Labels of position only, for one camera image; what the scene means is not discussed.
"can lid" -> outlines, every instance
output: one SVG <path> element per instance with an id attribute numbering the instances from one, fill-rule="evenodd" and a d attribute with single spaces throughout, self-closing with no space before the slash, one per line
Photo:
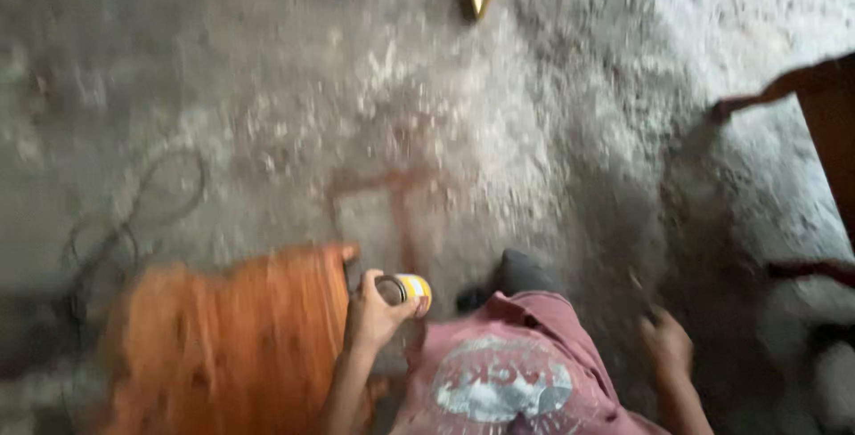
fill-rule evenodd
<path id="1" fill-rule="evenodd" d="M 392 307 L 400 305 L 407 299 L 406 288 L 403 287 L 401 280 L 393 275 L 378 276 L 375 279 L 375 286 L 383 300 Z"/>

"hand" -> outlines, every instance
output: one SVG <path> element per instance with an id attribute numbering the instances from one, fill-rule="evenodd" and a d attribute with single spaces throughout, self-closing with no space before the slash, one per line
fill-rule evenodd
<path id="1" fill-rule="evenodd" d="M 647 317 L 641 320 L 641 338 L 654 364 L 658 378 L 692 375 L 692 341 L 680 323 L 664 309 L 656 308 L 654 325 Z"/>
<path id="2" fill-rule="evenodd" d="M 358 294 L 347 306 L 345 350 L 369 356 L 377 355 L 398 329 L 401 322 L 412 317 L 418 309 L 418 298 L 411 298 L 390 307 L 377 291 L 375 279 L 380 270 L 369 270 L 362 276 Z"/>

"brown wooden furniture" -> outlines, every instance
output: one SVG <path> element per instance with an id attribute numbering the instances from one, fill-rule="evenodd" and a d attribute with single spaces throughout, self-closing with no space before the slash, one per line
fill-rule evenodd
<path id="1" fill-rule="evenodd" d="M 855 53 L 794 69 L 763 92 L 724 98 L 712 109 L 720 122 L 734 111 L 795 94 L 828 178 L 850 243 L 855 243 Z M 775 276 L 826 274 L 855 287 L 855 265 L 838 260 L 787 261 L 770 265 Z"/>
<path id="2" fill-rule="evenodd" d="M 315 433 L 354 255 L 354 246 L 306 246 L 246 260 L 228 277 L 147 272 L 106 337 L 117 376 L 101 432 Z M 366 419 L 371 404 L 366 396 Z"/>

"yellow label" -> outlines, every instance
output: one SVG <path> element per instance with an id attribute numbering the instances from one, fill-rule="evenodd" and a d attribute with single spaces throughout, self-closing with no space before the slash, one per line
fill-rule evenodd
<path id="1" fill-rule="evenodd" d="M 422 317 L 430 309 L 433 294 L 431 293 L 430 285 L 425 279 L 418 275 L 397 274 L 395 277 L 403 284 L 403 290 L 407 293 L 407 299 L 418 298 L 419 308 L 415 312 L 415 316 Z"/>

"person's left hand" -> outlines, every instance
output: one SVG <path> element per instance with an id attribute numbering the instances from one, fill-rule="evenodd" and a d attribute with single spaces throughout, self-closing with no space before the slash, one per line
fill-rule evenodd
<path id="1" fill-rule="evenodd" d="M 362 276 L 358 293 L 347 306 L 345 350 L 369 356 L 377 355 L 401 323 L 418 309 L 418 298 L 391 307 L 377 291 L 375 279 L 380 270 L 369 270 Z"/>

